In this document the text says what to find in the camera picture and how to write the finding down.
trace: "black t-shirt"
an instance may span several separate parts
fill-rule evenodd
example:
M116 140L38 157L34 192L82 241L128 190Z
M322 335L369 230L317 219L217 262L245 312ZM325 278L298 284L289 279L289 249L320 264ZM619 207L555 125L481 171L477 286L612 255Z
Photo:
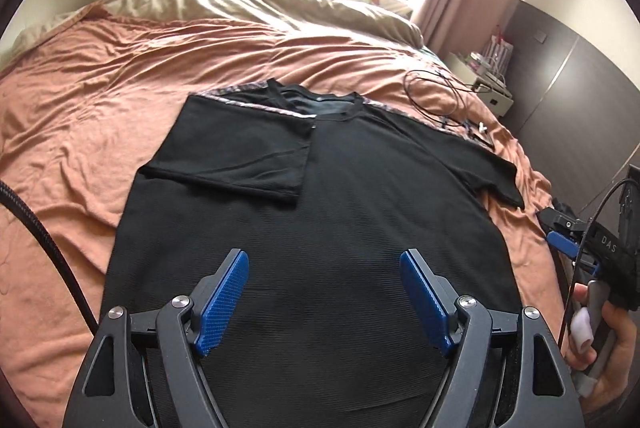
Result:
M159 308L244 249L248 283L203 361L230 428L417 427L445 361L399 256L417 248L459 294L518 312L507 247L477 198L522 206L515 172L355 93L270 80L189 96L136 174L102 313ZM150 366L163 427L177 426L157 354Z

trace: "orange bed sheet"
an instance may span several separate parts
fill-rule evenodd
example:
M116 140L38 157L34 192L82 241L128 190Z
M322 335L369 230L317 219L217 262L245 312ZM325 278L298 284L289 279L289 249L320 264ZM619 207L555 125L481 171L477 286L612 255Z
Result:
M190 92L274 77L315 92L357 91L420 118L402 90L412 69L450 75L406 46L329 29L161 23L89 8L0 72L0 178L51 232L97 314L133 176ZM412 94L436 113L454 105L441 85L415 82ZM484 205L507 241L523 302L558 332L561 296L535 217L550 204L550 185L484 104L462 96L468 116L488 126L495 153L517 166L525 209L489 197ZM36 423L57 428L92 337L46 255L8 212L0 232L0 366Z

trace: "metal screw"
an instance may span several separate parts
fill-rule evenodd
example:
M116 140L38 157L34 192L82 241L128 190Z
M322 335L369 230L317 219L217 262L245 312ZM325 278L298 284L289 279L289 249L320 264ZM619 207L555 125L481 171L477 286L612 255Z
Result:
M176 309L182 309L189 305L189 297L184 294L180 294L176 296L173 300L171 300L171 305L173 305Z
M124 314L124 309L119 305L116 305L113 309L109 311L109 318L115 320L116 318L120 318Z
M478 304L475 298L467 295L461 296L458 301L465 309L471 309L471 307L475 307Z
M535 307L524 307L524 313L527 318L531 318L532 320L540 318L540 311Z

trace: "black hose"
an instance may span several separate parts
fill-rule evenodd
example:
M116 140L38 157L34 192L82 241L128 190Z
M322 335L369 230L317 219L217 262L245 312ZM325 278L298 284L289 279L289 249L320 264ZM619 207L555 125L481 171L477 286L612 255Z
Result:
M98 322L95 320L94 314L91 312L91 307L89 307L84 294L82 294L78 280L76 280L65 257L62 256L58 246L53 241L53 238L51 238L49 231L45 229L42 222L38 220L38 217L36 217L24 201L2 181L0 181L0 204L12 212L12 214L24 224L24 227L29 230L38 241L38 244L40 244L40 247L47 253L62 277L62 280L65 281L66 287L69 289L71 296L80 310L82 318L84 318L86 322L86 326L89 327L91 334L95 335L98 330Z

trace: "nightstand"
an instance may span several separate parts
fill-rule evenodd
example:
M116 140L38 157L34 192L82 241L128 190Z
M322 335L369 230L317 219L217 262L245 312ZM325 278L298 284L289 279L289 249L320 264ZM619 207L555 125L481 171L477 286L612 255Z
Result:
M453 53L447 54L444 64L457 79L468 85L478 95L478 98L495 116L501 118L511 108L513 97L507 88L501 87L486 76L478 76L459 56Z

